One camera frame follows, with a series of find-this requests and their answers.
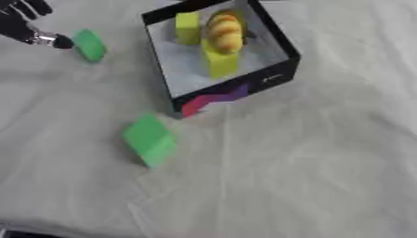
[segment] white fabric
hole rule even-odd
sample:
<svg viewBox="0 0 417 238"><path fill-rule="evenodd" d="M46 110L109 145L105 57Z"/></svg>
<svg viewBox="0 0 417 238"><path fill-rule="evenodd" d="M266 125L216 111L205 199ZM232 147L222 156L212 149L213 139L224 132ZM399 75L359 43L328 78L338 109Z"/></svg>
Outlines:
<svg viewBox="0 0 417 238"><path fill-rule="evenodd" d="M168 0L56 0L41 29L110 52L0 39L0 221L77 237L417 235L417 2L264 5L303 53L295 81L177 121L178 150L130 162L121 129L164 112L138 13Z"/></svg>

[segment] striped yellow fruit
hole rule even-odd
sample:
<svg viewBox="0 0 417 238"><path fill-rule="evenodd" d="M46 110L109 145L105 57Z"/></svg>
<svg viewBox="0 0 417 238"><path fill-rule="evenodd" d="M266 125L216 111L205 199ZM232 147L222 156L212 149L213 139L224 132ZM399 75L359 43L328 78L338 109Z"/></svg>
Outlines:
<svg viewBox="0 0 417 238"><path fill-rule="evenodd" d="M230 11L214 15L208 22L208 39L220 53L231 54L243 46L243 27Z"/></svg>

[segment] open box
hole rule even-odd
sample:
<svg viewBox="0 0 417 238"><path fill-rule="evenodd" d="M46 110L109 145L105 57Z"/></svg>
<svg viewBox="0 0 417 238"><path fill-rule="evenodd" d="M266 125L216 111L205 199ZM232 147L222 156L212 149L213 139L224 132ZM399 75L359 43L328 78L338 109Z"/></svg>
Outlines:
<svg viewBox="0 0 417 238"><path fill-rule="evenodd" d="M222 9L243 13L256 38L239 53L239 70L221 79L209 77L200 46L175 41L178 13L198 11L200 25ZM189 0L142 14L173 110L179 117L203 112L209 104L234 101L292 80L301 55L258 0Z"/></svg>

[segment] colorful stripe on box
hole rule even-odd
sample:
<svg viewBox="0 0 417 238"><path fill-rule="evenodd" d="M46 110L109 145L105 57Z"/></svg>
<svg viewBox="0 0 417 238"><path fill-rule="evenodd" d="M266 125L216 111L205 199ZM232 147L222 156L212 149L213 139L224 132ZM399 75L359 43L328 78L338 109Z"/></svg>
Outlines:
<svg viewBox="0 0 417 238"><path fill-rule="evenodd" d="M182 116L191 116L203 109L204 107L206 107L207 105L209 105L210 103L234 101L237 99L241 99L248 95L248 90L248 84L244 84L229 94L209 94L198 96L182 106Z"/></svg>

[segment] printed logo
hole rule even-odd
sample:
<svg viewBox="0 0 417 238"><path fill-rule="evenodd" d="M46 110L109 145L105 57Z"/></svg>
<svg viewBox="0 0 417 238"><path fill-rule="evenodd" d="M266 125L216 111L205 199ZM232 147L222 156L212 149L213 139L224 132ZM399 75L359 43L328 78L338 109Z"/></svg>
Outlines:
<svg viewBox="0 0 417 238"><path fill-rule="evenodd" d="M264 84L266 84L266 83L270 82L271 80L275 80L275 79L279 78L282 75L284 75L284 74L277 74L277 75L274 75L274 76L271 76L271 77L266 77L262 80L262 82Z"/></svg>

